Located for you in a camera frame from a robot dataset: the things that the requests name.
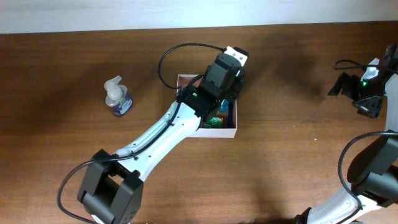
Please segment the blue mouthwash bottle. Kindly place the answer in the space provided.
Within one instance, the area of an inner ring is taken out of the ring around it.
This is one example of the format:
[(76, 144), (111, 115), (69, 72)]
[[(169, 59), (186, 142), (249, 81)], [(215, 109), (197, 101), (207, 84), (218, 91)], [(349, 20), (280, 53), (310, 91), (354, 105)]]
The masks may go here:
[(225, 113), (225, 112), (227, 112), (228, 110), (229, 110), (229, 100), (224, 99), (224, 100), (221, 102), (221, 105), (220, 105), (220, 107), (219, 107), (219, 112), (220, 112), (220, 113)]

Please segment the blue disposable razor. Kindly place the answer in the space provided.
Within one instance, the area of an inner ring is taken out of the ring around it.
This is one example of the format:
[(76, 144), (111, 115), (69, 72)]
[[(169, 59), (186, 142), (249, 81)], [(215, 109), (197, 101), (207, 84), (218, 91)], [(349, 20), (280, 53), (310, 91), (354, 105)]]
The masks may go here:
[(234, 110), (234, 103), (229, 102), (228, 105), (228, 120), (227, 120), (227, 127), (233, 128), (233, 110)]

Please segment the green soap packet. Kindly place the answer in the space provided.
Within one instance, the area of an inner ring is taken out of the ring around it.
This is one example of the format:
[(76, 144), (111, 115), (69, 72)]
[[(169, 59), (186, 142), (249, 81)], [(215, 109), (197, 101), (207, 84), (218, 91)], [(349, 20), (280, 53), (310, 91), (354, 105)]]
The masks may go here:
[(203, 123), (202, 128), (222, 128), (223, 127), (223, 117), (213, 117), (209, 121)]

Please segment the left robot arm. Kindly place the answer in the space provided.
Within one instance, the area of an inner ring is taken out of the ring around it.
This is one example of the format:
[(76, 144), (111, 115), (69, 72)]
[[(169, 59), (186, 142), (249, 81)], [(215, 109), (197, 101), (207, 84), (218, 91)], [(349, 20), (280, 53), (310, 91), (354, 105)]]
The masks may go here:
[(154, 167), (181, 141), (214, 118), (222, 101), (234, 101), (244, 85), (249, 54), (227, 47), (204, 75), (181, 88), (158, 122), (142, 136), (108, 154), (98, 151), (87, 168), (77, 200), (93, 217), (91, 223), (129, 223), (137, 214), (144, 182)]

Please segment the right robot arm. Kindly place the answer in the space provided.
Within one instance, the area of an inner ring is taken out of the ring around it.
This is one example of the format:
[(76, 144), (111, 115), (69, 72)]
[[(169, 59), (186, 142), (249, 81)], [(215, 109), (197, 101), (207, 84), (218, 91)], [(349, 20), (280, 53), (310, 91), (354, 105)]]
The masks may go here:
[(342, 189), (298, 214), (294, 223), (357, 223), (360, 216), (397, 203), (397, 45), (366, 65), (342, 63), (343, 73), (328, 94), (347, 96), (369, 118), (377, 118), (387, 104), (385, 129), (362, 134), (345, 146), (338, 161)]

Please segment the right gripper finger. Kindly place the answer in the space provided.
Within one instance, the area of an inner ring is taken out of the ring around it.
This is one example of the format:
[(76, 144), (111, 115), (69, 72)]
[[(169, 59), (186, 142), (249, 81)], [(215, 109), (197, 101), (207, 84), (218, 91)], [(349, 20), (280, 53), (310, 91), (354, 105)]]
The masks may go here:
[(346, 96), (354, 96), (354, 75), (345, 72), (341, 73), (328, 92), (328, 96), (338, 96), (339, 94)]
[(371, 96), (355, 101), (353, 106), (357, 113), (369, 118), (377, 118), (382, 108), (383, 96)]

